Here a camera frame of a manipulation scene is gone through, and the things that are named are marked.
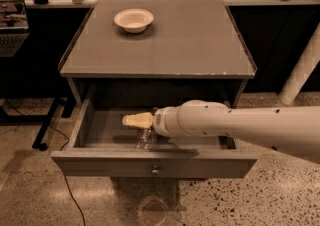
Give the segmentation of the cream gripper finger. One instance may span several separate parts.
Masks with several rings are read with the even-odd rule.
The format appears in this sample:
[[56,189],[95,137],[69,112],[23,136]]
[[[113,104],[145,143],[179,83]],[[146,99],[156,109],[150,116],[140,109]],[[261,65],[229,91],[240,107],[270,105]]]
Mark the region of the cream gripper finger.
[[140,129],[148,129],[152,126],[153,115],[149,112],[125,115],[122,123],[125,126],[135,127]]

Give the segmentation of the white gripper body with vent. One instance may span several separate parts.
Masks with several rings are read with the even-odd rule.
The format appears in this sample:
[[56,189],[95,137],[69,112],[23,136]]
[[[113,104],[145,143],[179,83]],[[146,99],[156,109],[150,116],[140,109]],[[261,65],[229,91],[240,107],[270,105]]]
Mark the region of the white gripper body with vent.
[[153,116],[153,128],[155,132],[165,137],[177,137],[180,134],[177,112],[177,107],[158,109]]

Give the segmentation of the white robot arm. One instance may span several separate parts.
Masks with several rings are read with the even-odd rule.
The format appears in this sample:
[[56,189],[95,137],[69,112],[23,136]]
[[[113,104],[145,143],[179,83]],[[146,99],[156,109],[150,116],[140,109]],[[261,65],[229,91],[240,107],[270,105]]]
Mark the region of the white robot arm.
[[126,115],[122,124],[152,128],[165,137],[228,136],[319,164],[320,107],[291,105],[319,63],[319,53],[315,31],[280,92],[282,107],[231,109],[222,103],[191,100],[155,113]]

